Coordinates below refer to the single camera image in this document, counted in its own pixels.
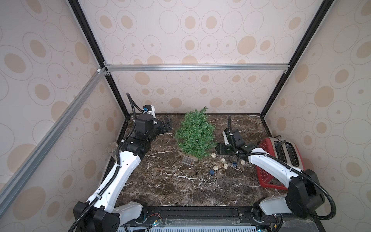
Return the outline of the aluminium rail back wall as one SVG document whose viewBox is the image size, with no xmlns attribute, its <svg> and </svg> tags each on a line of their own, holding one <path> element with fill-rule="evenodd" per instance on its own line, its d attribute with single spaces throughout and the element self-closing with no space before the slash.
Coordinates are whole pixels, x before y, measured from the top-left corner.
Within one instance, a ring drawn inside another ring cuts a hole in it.
<svg viewBox="0 0 371 232">
<path fill-rule="evenodd" d="M 288 70 L 289 64 L 268 63 L 268 64 L 168 64 L 168 65 L 108 65 L 110 72 L 180 72 L 180 71 L 267 71 L 267 70 Z"/>
</svg>

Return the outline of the string lights with rattan balls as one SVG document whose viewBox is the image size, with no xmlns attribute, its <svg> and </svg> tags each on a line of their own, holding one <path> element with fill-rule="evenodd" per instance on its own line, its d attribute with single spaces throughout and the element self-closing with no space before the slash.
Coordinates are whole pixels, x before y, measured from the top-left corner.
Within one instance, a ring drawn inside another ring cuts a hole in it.
<svg viewBox="0 0 371 232">
<path fill-rule="evenodd" d="M 212 157 L 213 159 L 217 159 L 217 154 L 216 153 L 211 153 L 210 154 L 210 157 Z M 232 169 L 234 171 L 236 171 L 237 173 L 239 174 L 244 174 L 243 170 L 237 168 L 237 164 L 238 163 L 232 163 L 230 161 L 227 161 L 225 158 L 220 158 L 218 160 L 215 160 L 215 162 L 213 162 L 210 166 L 210 169 L 207 171 L 207 173 L 211 176 L 214 176 L 216 174 L 217 171 L 219 170 L 228 170 L 228 169 Z"/>
</svg>

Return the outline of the clear plastic battery box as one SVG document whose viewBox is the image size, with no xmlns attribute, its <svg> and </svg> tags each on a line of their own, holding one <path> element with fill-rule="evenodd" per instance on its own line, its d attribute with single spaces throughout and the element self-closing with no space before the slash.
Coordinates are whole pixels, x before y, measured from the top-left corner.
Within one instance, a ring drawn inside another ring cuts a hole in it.
<svg viewBox="0 0 371 232">
<path fill-rule="evenodd" d="M 194 165 L 195 159 L 189 156 L 184 156 L 182 159 L 182 164 L 192 167 Z"/>
</svg>

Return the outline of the aluminium rail wall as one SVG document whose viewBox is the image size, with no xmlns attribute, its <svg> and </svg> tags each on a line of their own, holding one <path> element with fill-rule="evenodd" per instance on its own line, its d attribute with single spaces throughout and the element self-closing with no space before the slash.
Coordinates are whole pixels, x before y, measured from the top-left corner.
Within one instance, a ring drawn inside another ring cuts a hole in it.
<svg viewBox="0 0 371 232">
<path fill-rule="evenodd" d="M 168 64 L 168 65 L 108 65 L 110 72 L 180 72 L 180 71 L 267 71 L 267 70 L 288 70 L 289 64 L 268 63 L 268 64 Z"/>
<path fill-rule="evenodd" d="M 76 98 L 66 108 L 57 122 L 51 127 L 40 143 L 35 147 L 30 156 L 22 163 L 17 172 L 12 176 L 1 192 L 1 217 L 7 212 L 15 198 L 22 191 L 31 176 L 40 166 L 51 148 L 55 145 L 61 134 L 73 120 L 77 112 L 90 96 L 100 80 L 106 75 L 107 68 L 101 67 L 87 82 Z"/>
</svg>

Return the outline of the glass jar of rice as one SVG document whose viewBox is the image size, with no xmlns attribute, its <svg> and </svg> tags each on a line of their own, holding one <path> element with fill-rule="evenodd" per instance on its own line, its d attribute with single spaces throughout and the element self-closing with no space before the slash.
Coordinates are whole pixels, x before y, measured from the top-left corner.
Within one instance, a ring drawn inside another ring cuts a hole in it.
<svg viewBox="0 0 371 232">
<path fill-rule="evenodd" d="M 109 143 L 106 148 L 107 152 L 111 154 L 115 153 L 117 149 L 118 149 L 118 143 L 116 142 Z"/>
</svg>

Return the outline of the aluminium rail left wall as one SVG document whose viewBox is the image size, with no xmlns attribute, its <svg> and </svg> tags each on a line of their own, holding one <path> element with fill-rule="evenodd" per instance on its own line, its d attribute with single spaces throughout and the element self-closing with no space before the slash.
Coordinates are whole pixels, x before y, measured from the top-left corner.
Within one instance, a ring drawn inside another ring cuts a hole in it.
<svg viewBox="0 0 371 232">
<path fill-rule="evenodd" d="M 76 98 L 66 108 L 57 122 L 51 127 L 40 143 L 35 147 L 30 156 L 22 163 L 17 172 L 12 176 L 1 192 L 1 217 L 7 212 L 15 198 L 22 191 L 31 176 L 40 166 L 51 148 L 55 145 L 61 134 L 73 120 L 77 112 L 90 96 L 100 80 L 106 75 L 107 68 L 101 67 L 87 82 Z"/>
</svg>

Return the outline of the small green christmas tree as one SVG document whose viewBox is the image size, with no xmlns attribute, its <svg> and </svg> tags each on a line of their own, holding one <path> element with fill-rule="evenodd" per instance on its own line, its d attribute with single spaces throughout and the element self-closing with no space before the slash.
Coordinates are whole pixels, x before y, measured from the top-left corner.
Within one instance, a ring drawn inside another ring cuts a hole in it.
<svg viewBox="0 0 371 232">
<path fill-rule="evenodd" d="M 175 137 L 180 149 L 198 160 L 209 156 L 209 150 L 216 146 L 215 125 L 208 121 L 207 107 L 185 114 Z"/>
</svg>

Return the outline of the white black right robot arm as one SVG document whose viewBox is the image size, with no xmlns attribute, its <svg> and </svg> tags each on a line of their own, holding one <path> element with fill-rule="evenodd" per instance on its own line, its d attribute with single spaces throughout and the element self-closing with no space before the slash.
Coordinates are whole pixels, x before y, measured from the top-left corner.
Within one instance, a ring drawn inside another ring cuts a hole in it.
<svg viewBox="0 0 371 232">
<path fill-rule="evenodd" d="M 294 214 L 306 218 L 324 202 L 325 196 L 318 187 L 314 172 L 303 171 L 284 163 L 254 143 L 245 142 L 238 130 L 225 129 L 224 142 L 216 146 L 217 154 L 232 155 L 259 167 L 281 182 L 288 190 L 286 195 L 265 198 L 257 202 L 253 213 L 259 221 L 262 216 Z"/>
</svg>

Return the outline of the black corner frame post right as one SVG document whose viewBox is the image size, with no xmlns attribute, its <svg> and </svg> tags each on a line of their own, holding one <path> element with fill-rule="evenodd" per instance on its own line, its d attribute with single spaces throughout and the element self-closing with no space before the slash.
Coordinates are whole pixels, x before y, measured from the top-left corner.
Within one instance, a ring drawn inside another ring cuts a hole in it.
<svg viewBox="0 0 371 232">
<path fill-rule="evenodd" d="M 297 49 L 295 50 L 291 60 L 289 61 L 289 68 L 282 74 L 280 77 L 276 87 L 274 88 L 272 94 L 270 95 L 267 103 L 265 104 L 260 118 L 265 119 L 270 110 L 271 106 L 273 105 L 274 101 L 276 100 L 278 94 L 280 93 L 281 89 L 283 88 L 284 84 L 286 83 L 287 79 L 289 78 L 290 74 L 294 70 L 295 66 L 297 65 L 298 61 L 300 60 L 301 56 L 303 55 L 305 49 L 307 48 L 308 44 L 314 37 L 316 31 L 318 30 L 320 24 L 324 20 L 326 14 L 328 13 L 329 9 L 332 7 L 334 0 L 325 0 L 321 3 L 317 13 L 314 15 L 314 18 L 309 24 L 308 29 L 306 30 L 302 40 L 300 41 Z"/>
</svg>

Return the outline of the black corner frame post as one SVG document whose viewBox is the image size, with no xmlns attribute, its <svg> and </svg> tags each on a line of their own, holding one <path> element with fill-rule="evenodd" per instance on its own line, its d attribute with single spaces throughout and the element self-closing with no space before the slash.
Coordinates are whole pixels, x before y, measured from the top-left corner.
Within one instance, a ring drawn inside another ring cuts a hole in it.
<svg viewBox="0 0 371 232">
<path fill-rule="evenodd" d="M 289 78 L 290 74 L 294 70 L 295 66 L 297 65 L 298 61 L 300 60 L 301 56 L 303 55 L 305 49 L 307 48 L 308 44 L 314 37 L 316 31 L 318 30 L 320 24 L 324 20 L 326 14 L 328 13 L 329 9 L 332 7 L 334 0 L 325 0 L 321 3 L 317 13 L 314 15 L 314 18 L 309 24 L 308 29 L 306 30 L 302 40 L 300 41 L 297 49 L 295 50 L 291 60 L 289 61 L 289 68 L 282 74 L 280 77 L 276 87 L 274 88 L 272 94 L 270 95 L 267 103 L 265 104 L 260 118 L 265 119 L 270 110 L 271 106 L 273 105 L 274 101 L 276 100 L 278 94 L 280 93 L 281 89 L 283 88 L 284 84 L 286 83 L 287 79 Z"/>
<path fill-rule="evenodd" d="M 74 16 L 77 19 L 77 22 L 90 46 L 90 49 L 92 50 L 94 57 L 96 58 L 99 67 L 100 68 L 107 68 L 108 66 L 105 63 L 105 58 L 100 50 L 100 47 L 98 45 L 98 42 L 93 34 L 93 31 L 91 30 L 91 27 L 87 21 L 87 18 L 83 12 L 83 9 L 79 3 L 79 1 L 76 0 L 68 0 L 67 1 L 69 6 L 71 7 L 71 10 L 74 14 Z M 124 104 L 124 101 L 121 97 L 121 94 L 119 93 L 118 87 L 112 77 L 112 75 L 108 72 L 108 74 L 105 76 L 109 87 L 111 88 L 112 93 L 114 94 L 114 97 L 124 115 L 124 117 L 128 118 L 130 116 L 130 113 L 127 110 L 127 107 Z"/>
</svg>

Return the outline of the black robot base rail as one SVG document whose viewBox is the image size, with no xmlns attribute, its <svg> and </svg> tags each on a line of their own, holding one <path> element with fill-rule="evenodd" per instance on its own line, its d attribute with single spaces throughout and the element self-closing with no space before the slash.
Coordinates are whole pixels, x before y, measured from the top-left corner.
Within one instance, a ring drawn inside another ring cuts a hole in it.
<svg viewBox="0 0 371 232">
<path fill-rule="evenodd" d="M 120 232 L 323 232 L 315 218 L 294 214 L 266 215 L 253 206 L 148 207 L 146 219 L 131 220 Z"/>
</svg>

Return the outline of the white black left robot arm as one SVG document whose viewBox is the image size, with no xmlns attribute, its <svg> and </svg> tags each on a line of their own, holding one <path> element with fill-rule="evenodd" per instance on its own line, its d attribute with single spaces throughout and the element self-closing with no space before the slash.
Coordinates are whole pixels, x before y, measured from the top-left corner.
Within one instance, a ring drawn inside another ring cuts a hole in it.
<svg viewBox="0 0 371 232">
<path fill-rule="evenodd" d="M 169 118 L 159 120 L 154 113 L 140 114 L 133 122 L 132 130 L 115 151 L 117 162 L 110 173 L 86 202 L 75 205 L 70 232 L 116 232 L 123 224 L 143 215 L 145 203 L 131 201 L 120 207 L 115 204 L 128 178 L 151 149 L 151 143 L 173 127 Z"/>
</svg>

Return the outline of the black corner frame post left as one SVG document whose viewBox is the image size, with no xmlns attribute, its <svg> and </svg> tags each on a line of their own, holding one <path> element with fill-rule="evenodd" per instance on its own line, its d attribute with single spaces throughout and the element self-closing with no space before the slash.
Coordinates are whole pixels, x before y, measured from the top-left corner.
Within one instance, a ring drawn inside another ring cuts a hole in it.
<svg viewBox="0 0 371 232">
<path fill-rule="evenodd" d="M 69 6 L 71 7 L 71 10 L 74 14 L 74 16 L 77 19 L 77 22 L 90 46 L 90 49 L 92 50 L 94 57 L 96 58 L 99 67 L 100 68 L 107 68 L 108 66 L 105 63 L 105 58 L 100 50 L 100 47 L 98 45 L 98 42 L 93 34 L 93 31 L 91 30 L 91 27 L 87 21 L 87 18 L 83 12 L 83 9 L 79 3 L 79 1 L 76 0 L 68 0 L 67 1 Z M 108 74 L 105 76 L 109 87 L 111 88 L 112 93 L 114 94 L 114 97 L 124 115 L 124 117 L 128 118 L 130 116 L 130 113 L 127 110 L 127 107 L 124 104 L 124 101 L 121 97 L 121 94 L 119 93 L 118 87 L 112 77 L 112 75 L 108 72 Z"/>
</svg>

